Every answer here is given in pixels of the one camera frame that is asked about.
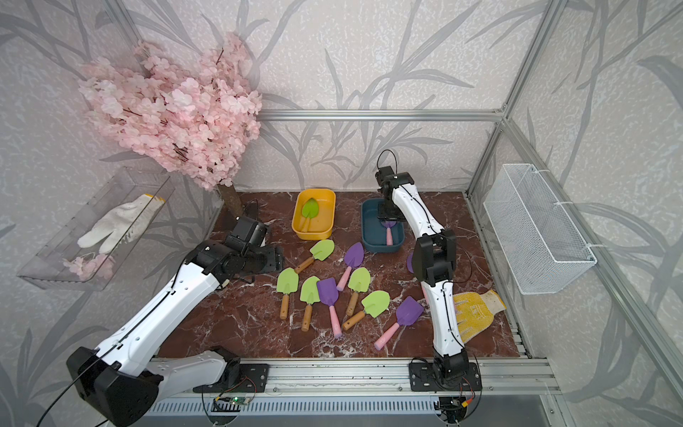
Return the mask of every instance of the metal grate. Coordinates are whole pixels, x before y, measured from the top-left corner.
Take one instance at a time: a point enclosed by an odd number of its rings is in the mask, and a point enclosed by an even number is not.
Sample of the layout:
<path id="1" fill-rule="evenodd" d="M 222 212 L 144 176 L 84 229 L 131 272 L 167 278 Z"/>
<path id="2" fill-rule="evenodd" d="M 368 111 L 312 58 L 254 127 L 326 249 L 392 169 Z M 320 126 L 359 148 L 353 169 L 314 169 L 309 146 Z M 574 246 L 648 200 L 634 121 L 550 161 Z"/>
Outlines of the metal grate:
<path id="1" fill-rule="evenodd" d="M 533 165 L 503 165 L 484 208 L 523 294 L 559 292 L 595 265 L 593 251 Z"/>
<path id="2" fill-rule="evenodd" d="M 387 415 L 387 414 L 434 414 L 436 397 L 302 397 L 302 398 L 255 398 L 248 405 L 237 407 L 219 404 L 224 411 L 239 411 L 243 415 Z M 211 398 L 204 397 L 209 414 Z M 147 417 L 204 415 L 201 398 L 168 398 L 155 404 Z"/>

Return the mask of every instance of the leaf pattern wallpaper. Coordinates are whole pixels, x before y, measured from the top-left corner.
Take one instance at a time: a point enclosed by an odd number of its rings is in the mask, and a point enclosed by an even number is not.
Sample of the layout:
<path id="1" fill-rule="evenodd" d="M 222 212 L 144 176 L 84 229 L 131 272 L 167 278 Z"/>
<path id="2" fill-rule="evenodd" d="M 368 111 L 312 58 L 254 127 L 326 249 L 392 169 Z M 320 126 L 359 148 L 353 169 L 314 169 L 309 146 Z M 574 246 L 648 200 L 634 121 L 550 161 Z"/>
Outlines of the leaf pattern wallpaper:
<path id="1" fill-rule="evenodd" d="M 124 0 L 141 37 L 192 68 L 237 33 L 271 109 L 498 109 L 546 1 Z M 106 14 L 98 25 L 111 25 Z M 467 187 L 489 122 L 264 122 L 238 188 L 375 189 L 386 148 L 422 189 Z M 443 176 L 452 178 L 443 182 Z"/>
<path id="2" fill-rule="evenodd" d="M 175 191 L 102 292 L 41 290 L 16 276 L 121 166 L 158 171 L 149 159 L 103 141 L 78 93 L 80 64 L 97 56 L 137 67 L 105 4 L 18 0 L 0 4 L 0 426 L 35 426 L 70 382 L 66 358 L 95 346 L 136 313 L 204 239 L 221 200 L 172 175 Z M 70 390 L 44 427 L 102 418 Z"/>
<path id="3" fill-rule="evenodd" d="M 680 1 L 568 5 L 512 113 L 679 349 L 681 12 Z M 518 162 L 502 138 L 473 194 L 504 277 L 481 202 L 501 165 Z M 506 281 L 532 354 L 551 360 L 579 425 L 683 425 L 680 403 L 593 272 L 554 295 L 523 296 Z"/>

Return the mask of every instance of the white wire basket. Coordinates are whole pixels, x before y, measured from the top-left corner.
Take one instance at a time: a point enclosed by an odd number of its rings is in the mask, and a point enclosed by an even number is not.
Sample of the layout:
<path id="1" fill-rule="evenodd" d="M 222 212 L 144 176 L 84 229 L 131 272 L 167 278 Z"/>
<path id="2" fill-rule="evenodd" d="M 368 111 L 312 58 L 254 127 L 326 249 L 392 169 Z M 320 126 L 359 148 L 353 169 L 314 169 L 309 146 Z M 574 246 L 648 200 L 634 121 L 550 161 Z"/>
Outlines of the white wire basket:
<path id="1" fill-rule="evenodd" d="M 596 264 L 593 251 L 533 165 L 503 165 L 484 208 L 523 294 L 559 292 Z"/>

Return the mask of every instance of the tree trunk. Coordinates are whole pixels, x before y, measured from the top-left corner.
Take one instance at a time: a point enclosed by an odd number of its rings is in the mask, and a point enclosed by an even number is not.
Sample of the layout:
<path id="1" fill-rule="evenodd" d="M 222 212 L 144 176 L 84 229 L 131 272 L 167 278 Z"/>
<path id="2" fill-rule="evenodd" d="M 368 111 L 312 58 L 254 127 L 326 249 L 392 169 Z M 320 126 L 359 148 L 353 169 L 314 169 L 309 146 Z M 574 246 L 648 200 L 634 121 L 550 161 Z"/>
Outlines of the tree trunk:
<path id="1" fill-rule="evenodd" d="M 230 187 L 219 185 L 218 191 L 225 202 L 225 206 L 230 213 L 232 213 L 233 217 L 241 217 L 245 213 L 245 207 L 242 205 L 242 201 L 240 200 L 240 196 L 237 194 L 234 185 L 231 185 Z"/>

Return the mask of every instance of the black mounting bracket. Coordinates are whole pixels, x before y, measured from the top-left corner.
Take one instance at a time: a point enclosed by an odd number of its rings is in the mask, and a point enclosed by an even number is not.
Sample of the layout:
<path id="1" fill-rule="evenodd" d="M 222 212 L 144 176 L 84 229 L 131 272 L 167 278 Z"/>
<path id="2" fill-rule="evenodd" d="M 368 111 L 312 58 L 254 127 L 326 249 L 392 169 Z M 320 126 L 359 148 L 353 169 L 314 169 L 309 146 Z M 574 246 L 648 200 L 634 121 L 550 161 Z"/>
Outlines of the black mounting bracket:
<path id="1" fill-rule="evenodd" d="M 470 363 L 469 369 L 458 379 L 444 384 L 435 379 L 433 363 L 412 361 L 408 364 L 411 391 L 460 391 L 462 393 L 482 390 L 482 376 L 476 363 Z"/>
<path id="2" fill-rule="evenodd" d="M 226 378 L 218 383 L 200 385 L 193 388 L 192 391 L 195 393 L 220 393 L 234 387 L 235 382 L 240 382 L 242 378 L 248 379 L 245 379 L 231 390 L 231 393 L 263 393 L 266 391 L 266 383 L 268 382 L 268 365 L 266 363 L 240 363 L 239 366 L 239 375 L 236 380 L 231 382 Z"/>

